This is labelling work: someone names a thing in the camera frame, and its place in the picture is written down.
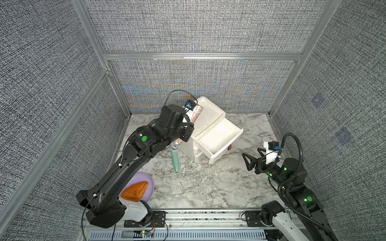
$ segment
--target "white marble surface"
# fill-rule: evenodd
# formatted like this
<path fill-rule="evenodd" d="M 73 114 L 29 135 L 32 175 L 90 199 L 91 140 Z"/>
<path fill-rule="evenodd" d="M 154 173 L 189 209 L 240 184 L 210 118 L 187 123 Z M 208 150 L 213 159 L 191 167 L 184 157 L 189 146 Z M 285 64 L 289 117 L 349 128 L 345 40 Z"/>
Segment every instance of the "white marble surface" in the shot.
<path fill-rule="evenodd" d="M 138 127 L 158 115 L 132 115 L 123 143 Z M 229 121 L 244 132 L 232 144 L 227 155 L 214 164 L 203 158 L 195 163 L 179 152 L 180 173 L 174 171 L 170 149 L 159 152 L 140 172 L 154 179 L 155 190 L 148 202 L 151 208 L 261 207 L 278 200 L 266 174 L 246 170 L 242 152 L 258 157 L 257 147 L 276 140 L 265 114 L 226 114 Z"/>

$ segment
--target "mounting plate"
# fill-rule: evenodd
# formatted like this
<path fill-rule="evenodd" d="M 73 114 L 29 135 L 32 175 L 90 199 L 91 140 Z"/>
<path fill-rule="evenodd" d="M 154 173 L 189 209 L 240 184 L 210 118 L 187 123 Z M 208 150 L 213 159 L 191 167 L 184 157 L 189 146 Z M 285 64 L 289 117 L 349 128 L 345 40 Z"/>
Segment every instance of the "mounting plate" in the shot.
<path fill-rule="evenodd" d="M 266 227 L 260 221 L 260 211 L 245 211 L 248 227 Z"/>
<path fill-rule="evenodd" d="M 165 211 L 153 211 L 153 218 L 154 221 L 156 222 L 156 228 L 163 228 L 165 226 L 165 216 L 166 212 Z M 153 222 L 150 222 L 149 225 L 147 225 L 144 228 L 152 228 L 154 225 Z M 140 226 L 136 221 L 133 220 L 125 220 L 125 223 L 123 224 L 125 228 L 139 228 L 142 227 Z"/>

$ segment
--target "black cable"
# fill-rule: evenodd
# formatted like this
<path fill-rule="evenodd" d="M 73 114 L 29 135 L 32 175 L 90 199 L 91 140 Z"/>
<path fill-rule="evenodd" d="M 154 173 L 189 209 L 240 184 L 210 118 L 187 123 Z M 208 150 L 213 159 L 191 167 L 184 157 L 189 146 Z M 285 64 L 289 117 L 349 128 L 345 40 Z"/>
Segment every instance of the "black cable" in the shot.
<path fill-rule="evenodd" d="M 258 164 L 257 164 L 257 168 L 259 169 L 259 172 L 261 172 L 261 173 L 267 173 L 267 172 L 269 172 L 269 171 L 270 171 L 270 170 L 271 170 L 271 169 L 279 162 L 279 158 L 276 157 L 276 158 L 275 158 L 275 161 L 274 161 L 274 162 L 271 162 L 271 163 L 270 163 L 270 166 L 269 166 L 267 169 L 265 169 L 265 170 L 263 170 L 263 167 L 262 167 L 262 163 L 264 162 L 262 159 L 263 159 L 264 157 L 266 157 L 268 154 L 271 154 L 271 153 L 277 152 L 277 151 L 279 152 L 279 153 L 278 153 L 278 156 L 280 156 L 280 153 L 281 153 L 282 149 L 283 149 L 283 147 L 282 147 L 281 149 L 278 149 L 278 150 L 269 152 L 269 153 L 265 154 L 264 156 L 262 156 L 262 157 L 260 158 Z"/>
<path fill-rule="evenodd" d="M 246 222 L 246 221 L 247 221 L 246 219 L 242 219 L 242 216 L 243 216 L 243 215 L 245 215 L 245 213 L 242 213 L 242 214 L 241 214 L 240 219 L 241 219 L 241 221 Z"/>
<path fill-rule="evenodd" d="M 116 226 L 116 224 L 114 224 L 114 231 L 113 231 L 113 236 L 111 236 L 111 241 L 113 241 L 113 238 L 114 238 L 115 226 Z"/>
<path fill-rule="evenodd" d="M 285 135 L 283 136 L 283 139 L 282 139 L 282 141 L 281 141 L 281 147 L 282 147 L 282 149 L 283 149 L 283 147 L 284 147 L 284 144 L 285 144 L 285 141 L 286 141 L 286 138 L 287 138 L 287 137 L 292 137 L 292 138 L 295 140 L 296 145 L 298 146 L 298 150 L 299 150 L 299 159 L 298 159 L 299 161 L 298 161 L 298 165 L 297 165 L 295 171 L 291 174 L 291 176 L 290 176 L 288 179 L 284 180 L 284 181 L 278 186 L 278 194 L 279 194 L 279 197 L 280 197 L 281 200 L 283 200 L 283 202 L 284 202 L 284 203 L 285 203 L 285 204 L 286 204 L 286 205 L 287 205 L 287 206 L 288 206 L 295 214 L 297 214 L 297 215 L 303 217 L 304 219 L 306 219 L 306 220 L 312 222 L 312 223 L 315 224 L 318 228 L 320 228 L 320 229 L 322 229 L 323 231 L 325 231 L 326 234 L 327 234 L 332 240 L 338 241 L 338 239 L 335 237 L 335 235 L 334 235 L 330 230 L 328 230 L 325 226 L 323 226 L 323 225 L 320 224 L 319 222 L 317 222 L 317 221 L 313 220 L 312 218 L 308 217 L 308 216 L 305 215 L 304 213 L 301 213 L 301 212 L 297 211 L 297 210 L 292 206 L 292 204 L 289 203 L 289 202 L 284 198 L 284 196 L 283 196 L 283 186 L 284 186 L 285 184 L 289 183 L 290 181 L 292 181 L 292 180 L 296 177 L 296 175 L 298 174 L 298 172 L 299 172 L 299 170 L 300 170 L 300 166 L 301 166 L 301 164 L 303 163 L 303 148 L 301 147 L 299 138 L 298 138 L 295 134 L 293 134 L 293 133 L 287 133 L 287 134 L 285 134 Z"/>
<path fill-rule="evenodd" d="M 87 239 L 86 239 L 86 235 L 85 235 L 85 230 L 83 229 L 83 217 L 85 215 L 85 212 L 86 212 L 86 209 L 87 209 L 88 205 L 91 203 L 91 200 L 93 198 L 94 198 L 94 196 L 90 199 L 88 204 L 85 206 L 85 209 L 83 210 L 82 217 L 81 217 L 81 220 L 80 220 L 80 227 L 82 228 L 82 234 L 83 234 L 83 238 L 85 239 L 85 241 L 87 241 Z"/>
<path fill-rule="evenodd" d="M 166 233 L 166 237 L 164 238 L 164 240 L 162 240 L 162 241 L 165 241 L 166 240 L 166 238 L 168 237 L 168 235 L 169 235 L 169 228 L 168 228 L 168 225 L 165 223 L 165 225 L 166 225 L 166 228 L 168 229 L 168 232 Z"/>
<path fill-rule="evenodd" d="M 276 190 L 276 188 L 272 185 L 272 182 L 271 182 L 271 179 L 268 177 L 268 182 L 269 182 L 269 184 L 271 185 L 271 187 L 273 188 L 273 190 L 275 190 L 275 192 L 278 192 L 277 190 Z"/>
<path fill-rule="evenodd" d="M 120 162 L 120 164 L 122 164 L 122 161 L 123 161 L 123 151 L 125 150 L 126 145 L 127 145 L 127 142 L 129 141 L 130 137 L 126 140 L 125 145 L 123 145 L 122 156 L 121 156 L 121 162 Z"/>
<path fill-rule="evenodd" d="M 292 217 L 291 217 L 291 213 L 290 213 L 290 211 L 286 211 L 286 213 L 288 213 L 288 215 L 289 215 L 289 218 L 292 220 Z"/>
<path fill-rule="evenodd" d="M 198 104 L 197 98 L 196 98 L 194 95 L 192 95 L 190 92 L 188 92 L 188 91 L 186 91 L 186 90 L 183 90 L 183 89 L 175 89 L 175 90 L 171 91 L 171 92 L 168 94 L 168 97 L 166 98 L 165 104 L 164 104 L 164 105 L 166 105 L 166 102 L 168 101 L 168 99 L 169 99 L 169 97 L 170 97 L 170 94 L 173 93 L 173 92 L 176 92 L 176 91 L 183 91 L 183 92 L 185 92 L 185 93 L 190 94 L 190 95 L 197 101 L 197 104 Z"/>

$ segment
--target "gray fabric wall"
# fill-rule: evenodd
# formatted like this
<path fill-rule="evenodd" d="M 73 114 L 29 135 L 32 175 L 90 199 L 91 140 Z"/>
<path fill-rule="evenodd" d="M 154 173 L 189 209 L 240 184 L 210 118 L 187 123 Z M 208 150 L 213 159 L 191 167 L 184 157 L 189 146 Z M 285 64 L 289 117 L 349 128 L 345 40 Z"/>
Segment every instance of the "gray fabric wall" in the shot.
<path fill-rule="evenodd" d="M 111 61 L 132 112 L 160 112 L 168 93 L 184 89 L 205 96 L 226 112 L 268 112 L 293 61 Z M 183 105 L 183 92 L 170 104 Z"/>
<path fill-rule="evenodd" d="M 85 0 L 106 52 L 301 52 L 327 0 Z"/>
<path fill-rule="evenodd" d="M 106 173 L 125 118 L 106 80 L 1 240 L 75 240 L 75 195 Z"/>
<path fill-rule="evenodd" d="M 328 0 L 84 2 L 105 52 L 301 53 Z M 176 88 L 225 111 L 267 112 L 292 64 L 112 61 L 132 112 L 160 112 Z"/>
<path fill-rule="evenodd" d="M 71 0 L 2 1 L 0 207 L 102 66 Z M 75 194 L 106 172 L 125 120 L 105 81 L 2 240 L 74 240 Z"/>
<path fill-rule="evenodd" d="M 0 208 L 102 70 L 70 0 L 1 2 Z"/>
<path fill-rule="evenodd" d="M 386 237 L 385 16 L 385 1 L 344 0 L 273 117 L 300 138 L 306 184 L 341 241 Z"/>

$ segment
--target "bread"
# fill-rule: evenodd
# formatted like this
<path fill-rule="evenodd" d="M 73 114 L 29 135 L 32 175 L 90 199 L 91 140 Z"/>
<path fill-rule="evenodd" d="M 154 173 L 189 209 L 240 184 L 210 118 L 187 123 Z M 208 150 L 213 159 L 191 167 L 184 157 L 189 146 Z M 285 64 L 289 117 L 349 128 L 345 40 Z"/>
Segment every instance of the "bread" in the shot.
<path fill-rule="evenodd" d="M 121 198 L 132 202 L 139 202 L 145 195 L 148 186 L 148 182 L 139 182 L 131 185 L 123 191 Z"/>

